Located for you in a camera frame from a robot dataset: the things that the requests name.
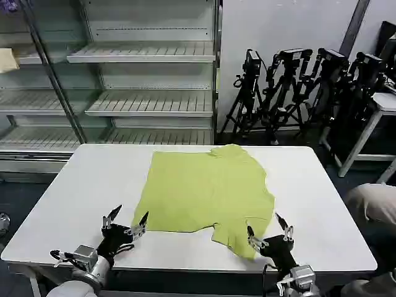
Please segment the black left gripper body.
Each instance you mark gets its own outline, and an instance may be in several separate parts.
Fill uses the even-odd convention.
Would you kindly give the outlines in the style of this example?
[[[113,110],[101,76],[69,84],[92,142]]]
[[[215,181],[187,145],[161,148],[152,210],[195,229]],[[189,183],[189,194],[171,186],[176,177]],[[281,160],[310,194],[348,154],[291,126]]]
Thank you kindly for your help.
[[[118,254],[130,251],[133,247],[133,235],[128,235],[126,226],[112,223],[109,228],[102,227],[103,240],[97,247],[97,254],[105,258],[109,264],[114,263]]]

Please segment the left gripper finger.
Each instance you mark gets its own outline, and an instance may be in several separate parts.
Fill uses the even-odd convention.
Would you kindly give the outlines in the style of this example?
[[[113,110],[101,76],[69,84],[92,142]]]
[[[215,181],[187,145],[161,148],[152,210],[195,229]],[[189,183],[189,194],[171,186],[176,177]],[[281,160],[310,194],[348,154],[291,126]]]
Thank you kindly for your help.
[[[122,205],[120,204],[115,209],[113,209],[107,216],[102,217],[102,230],[109,230],[117,226],[117,224],[114,224],[113,221],[117,217],[121,208]]]
[[[148,215],[149,212],[146,212],[145,215],[141,218],[140,222],[137,225],[126,229],[124,231],[124,234],[129,236],[132,241],[139,239],[145,233]]]

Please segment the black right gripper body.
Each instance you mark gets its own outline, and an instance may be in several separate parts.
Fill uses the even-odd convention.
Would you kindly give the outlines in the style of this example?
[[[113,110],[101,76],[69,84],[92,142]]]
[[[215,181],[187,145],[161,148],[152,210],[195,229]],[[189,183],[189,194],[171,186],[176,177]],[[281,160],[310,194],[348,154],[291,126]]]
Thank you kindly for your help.
[[[265,238],[264,241],[268,245],[260,248],[260,254],[271,258],[279,272],[288,273],[292,268],[298,266],[291,255],[291,250],[294,247],[293,239],[284,240],[284,236],[277,235]]]

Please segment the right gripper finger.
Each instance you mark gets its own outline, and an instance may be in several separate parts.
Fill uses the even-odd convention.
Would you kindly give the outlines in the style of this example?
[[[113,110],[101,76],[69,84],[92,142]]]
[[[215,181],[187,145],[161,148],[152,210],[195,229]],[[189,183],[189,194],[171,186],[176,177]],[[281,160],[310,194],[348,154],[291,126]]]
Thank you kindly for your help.
[[[247,235],[248,243],[253,249],[264,249],[268,247],[268,242],[256,238],[255,233],[250,225],[247,226]]]
[[[293,241],[294,227],[287,224],[286,220],[283,217],[281,217],[277,212],[275,213],[275,216],[277,218],[279,225],[281,226],[281,228],[284,232],[283,240],[284,241]]]

